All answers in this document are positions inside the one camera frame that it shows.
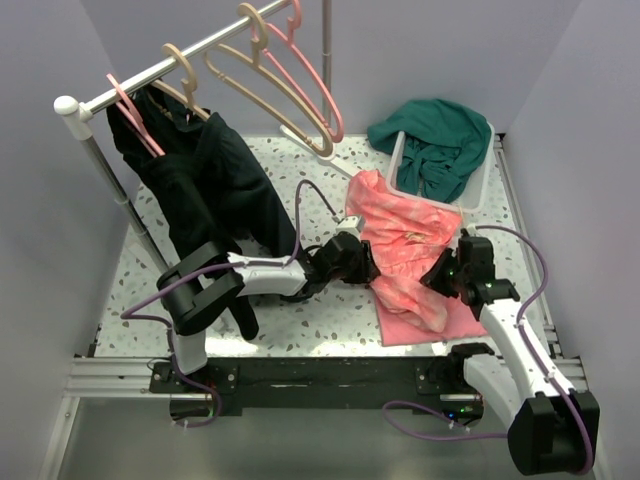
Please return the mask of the pink patterned shorts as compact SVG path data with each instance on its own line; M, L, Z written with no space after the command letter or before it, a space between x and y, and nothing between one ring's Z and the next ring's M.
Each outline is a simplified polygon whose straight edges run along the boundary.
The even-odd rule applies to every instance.
M421 318L445 298L420 284L447 248L461 217L419 200L397 196L377 170L361 171L349 183L346 210L366 223L361 238L370 242L380 275L371 283L375 299L393 312L410 311Z

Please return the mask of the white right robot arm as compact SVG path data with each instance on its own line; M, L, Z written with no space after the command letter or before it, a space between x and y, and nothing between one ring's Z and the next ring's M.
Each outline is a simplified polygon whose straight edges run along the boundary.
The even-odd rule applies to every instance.
M448 386L477 390L506 428L512 461L523 475L584 475L594 466L600 407L577 389L536 336L515 285L496 275L491 241L464 230L421 284L469 308L499 352L475 353L445 369Z

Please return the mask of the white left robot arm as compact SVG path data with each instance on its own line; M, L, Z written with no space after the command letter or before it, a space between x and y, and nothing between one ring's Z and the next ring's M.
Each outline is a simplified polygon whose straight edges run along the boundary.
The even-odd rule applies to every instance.
M332 281L368 285L379 276L370 243L347 232L295 258L247 257L206 243L156 282L172 320L173 382L185 392L205 385L206 329L223 311L231 312L244 339L257 336L259 325L248 296L277 295L301 302Z

